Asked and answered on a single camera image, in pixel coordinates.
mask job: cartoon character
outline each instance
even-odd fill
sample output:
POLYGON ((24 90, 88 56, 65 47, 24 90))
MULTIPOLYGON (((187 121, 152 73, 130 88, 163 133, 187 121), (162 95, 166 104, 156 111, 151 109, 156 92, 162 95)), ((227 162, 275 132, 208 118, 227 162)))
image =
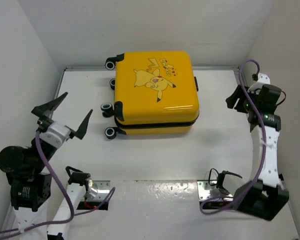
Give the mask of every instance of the cartoon character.
POLYGON ((162 99, 162 91, 168 86, 175 88, 172 82, 160 76, 160 70, 156 69, 152 73, 144 70, 133 70, 135 72, 134 87, 145 86, 146 88, 153 89, 158 92, 156 101, 159 102, 162 99))
POLYGON ((178 75, 175 67, 173 65, 167 63, 168 62, 167 59, 160 59, 160 62, 161 62, 162 67, 165 70, 165 74, 167 74, 169 77, 171 77, 171 76, 175 77, 176 75, 178 75))

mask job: metal bracket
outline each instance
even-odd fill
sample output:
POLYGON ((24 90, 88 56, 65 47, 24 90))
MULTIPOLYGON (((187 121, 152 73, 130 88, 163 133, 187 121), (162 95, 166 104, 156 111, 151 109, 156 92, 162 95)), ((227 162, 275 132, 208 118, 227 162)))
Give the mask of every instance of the metal bracket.
POLYGON ((110 192, 110 181, 92 181, 91 191, 81 199, 82 202, 101 202, 110 192))
MULTIPOLYGON (((216 184, 217 180, 211 180, 211 184, 216 184)), ((217 199, 214 202, 206 203, 203 208, 204 209, 216 209, 220 207, 225 202, 231 202, 233 199, 231 198, 232 195, 228 192, 221 192, 220 189, 216 188, 215 185, 211 186, 209 185, 208 180, 198 180, 197 181, 197 187, 198 187, 198 197, 199 197, 199 203, 201 204, 203 201, 208 200, 212 197, 218 197, 222 196, 224 197, 223 200, 217 199)))

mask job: yellow suitcase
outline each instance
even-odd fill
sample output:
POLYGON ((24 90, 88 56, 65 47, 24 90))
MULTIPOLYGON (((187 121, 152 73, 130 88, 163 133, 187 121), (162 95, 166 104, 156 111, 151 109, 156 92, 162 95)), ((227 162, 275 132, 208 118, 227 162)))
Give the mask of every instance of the yellow suitcase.
POLYGON ((191 60, 182 51, 127 52, 109 57, 108 70, 114 105, 101 105, 105 118, 114 116, 116 127, 104 134, 146 135, 185 133, 199 116, 198 83, 191 60))

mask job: suitcase zipper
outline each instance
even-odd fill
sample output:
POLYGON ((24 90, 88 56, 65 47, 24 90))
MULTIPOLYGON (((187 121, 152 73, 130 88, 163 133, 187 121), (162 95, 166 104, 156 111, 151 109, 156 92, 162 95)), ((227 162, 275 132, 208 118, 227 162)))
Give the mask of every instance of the suitcase zipper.
POLYGON ((158 129, 158 128, 180 128, 180 127, 189 127, 193 125, 198 119, 199 115, 193 121, 186 122, 166 122, 166 123, 147 123, 147 124, 131 124, 124 125, 118 122, 117 118, 114 118, 115 124, 120 129, 158 129))

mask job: white wall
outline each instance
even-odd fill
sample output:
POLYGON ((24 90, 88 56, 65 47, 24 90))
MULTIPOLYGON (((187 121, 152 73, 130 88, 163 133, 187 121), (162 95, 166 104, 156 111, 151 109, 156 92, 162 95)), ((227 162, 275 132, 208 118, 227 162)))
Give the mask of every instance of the white wall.
MULTIPOLYGON (((35 105, 51 100, 60 73, 17 0, 0 0, 0 151, 29 145, 35 136, 35 105)), ((0 229, 10 186, 0 171, 0 229)))
MULTIPOLYGON (((278 165, 300 227, 300 0, 274 1, 248 58, 257 60, 261 72, 287 94, 276 111, 282 120, 278 165)), ((245 72, 247 79, 251 79, 253 67, 251 64, 245 72)))
POLYGON ((273 0, 18 0, 59 67, 131 51, 184 50, 194 65, 238 65, 273 0))

